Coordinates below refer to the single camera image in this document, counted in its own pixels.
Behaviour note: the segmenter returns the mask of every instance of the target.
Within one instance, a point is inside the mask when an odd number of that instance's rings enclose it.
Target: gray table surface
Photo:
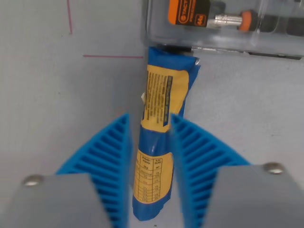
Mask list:
[[[143,109],[146,56],[141,0],[0,1],[0,212],[20,181],[52,174],[119,115],[132,115],[134,144]],[[185,117],[254,164],[282,162],[304,186],[304,63],[201,54]],[[130,227],[181,228],[176,183],[155,219]]]

